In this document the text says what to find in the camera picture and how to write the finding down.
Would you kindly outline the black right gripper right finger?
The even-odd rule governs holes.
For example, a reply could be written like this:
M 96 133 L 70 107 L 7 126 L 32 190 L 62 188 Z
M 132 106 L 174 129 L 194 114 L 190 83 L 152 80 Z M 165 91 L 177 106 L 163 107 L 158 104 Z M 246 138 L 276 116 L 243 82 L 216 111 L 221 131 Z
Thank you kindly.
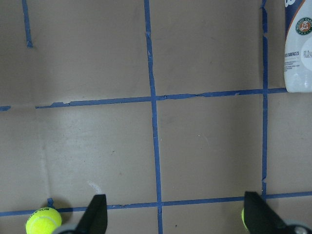
M 244 194 L 244 224 L 251 234 L 293 234 L 287 225 L 257 192 Z

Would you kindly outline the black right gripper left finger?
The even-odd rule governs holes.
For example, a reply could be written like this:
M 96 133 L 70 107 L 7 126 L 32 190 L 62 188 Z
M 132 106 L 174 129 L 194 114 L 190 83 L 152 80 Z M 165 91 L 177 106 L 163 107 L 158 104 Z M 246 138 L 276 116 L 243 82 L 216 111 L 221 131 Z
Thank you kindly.
M 75 234 L 105 234 L 108 226 L 106 195 L 94 195 L 74 229 Z

